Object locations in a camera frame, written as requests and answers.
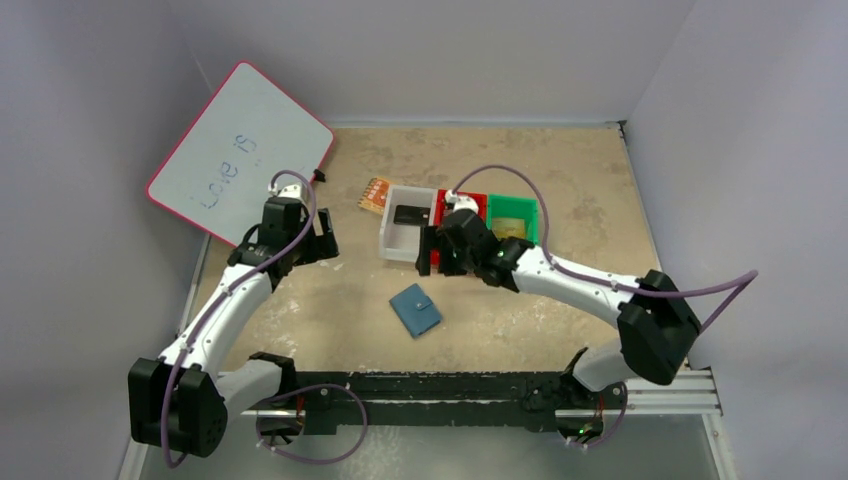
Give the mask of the white plastic bin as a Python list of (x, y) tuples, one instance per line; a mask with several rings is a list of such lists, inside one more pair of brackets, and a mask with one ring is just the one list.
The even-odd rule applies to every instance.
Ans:
[(432, 188), (393, 184), (389, 187), (378, 236), (378, 255), (390, 261), (414, 263), (420, 245), (420, 226), (394, 222), (398, 206), (421, 207), (429, 211), (426, 225), (433, 221), (430, 211), (436, 205), (437, 191)]

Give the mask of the red plastic bin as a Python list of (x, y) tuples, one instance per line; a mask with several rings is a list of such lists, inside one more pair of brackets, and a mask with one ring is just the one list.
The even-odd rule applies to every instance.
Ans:
[(431, 267), (442, 274), (463, 274), (455, 260), (455, 255), (450, 250), (449, 242), (446, 238), (437, 234), (444, 220), (457, 208), (474, 211), (482, 219), (483, 225), (486, 228), (489, 227), (488, 196), (486, 194), (439, 189), (435, 195), (435, 206), (431, 209), (426, 239), (430, 246)]

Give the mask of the green plastic bin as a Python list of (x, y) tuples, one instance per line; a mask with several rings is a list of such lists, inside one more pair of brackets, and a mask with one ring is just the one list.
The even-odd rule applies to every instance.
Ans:
[(527, 225), (527, 238), (534, 244), (539, 242), (539, 206), (533, 198), (523, 198), (490, 194), (488, 196), (486, 223), (491, 230), (494, 217), (513, 217), (524, 219)]

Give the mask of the blue card holder wallet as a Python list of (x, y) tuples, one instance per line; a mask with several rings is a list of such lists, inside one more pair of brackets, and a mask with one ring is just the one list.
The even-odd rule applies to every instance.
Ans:
[(413, 284), (389, 300), (389, 305), (412, 338), (438, 326), (443, 315), (418, 284)]

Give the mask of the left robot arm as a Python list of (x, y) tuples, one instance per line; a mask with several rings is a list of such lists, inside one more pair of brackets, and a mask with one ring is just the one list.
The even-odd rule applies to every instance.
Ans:
[(141, 444), (205, 458), (228, 422), (266, 401), (284, 409), (297, 399), (292, 359), (252, 354), (235, 372), (221, 367), (247, 321), (294, 267), (339, 254), (330, 212), (289, 197), (271, 197), (227, 260), (218, 287), (194, 320), (155, 359), (128, 373), (130, 430)]

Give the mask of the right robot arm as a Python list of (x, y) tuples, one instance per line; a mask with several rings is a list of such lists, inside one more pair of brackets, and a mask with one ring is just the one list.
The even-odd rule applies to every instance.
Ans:
[(602, 272), (548, 255), (526, 239), (499, 239), (471, 210), (421, 228), (416, 266), (423, 275), (432, 251), (439, 253), (442, 275), (472, 274), (488, 286), (553, 299), (617, 330), (616, 339), (583, 350), (566, 367), (561, 392), (576, 407), (631, 378), (671, 384), (701, 332), (700, 321), (666, 274)]

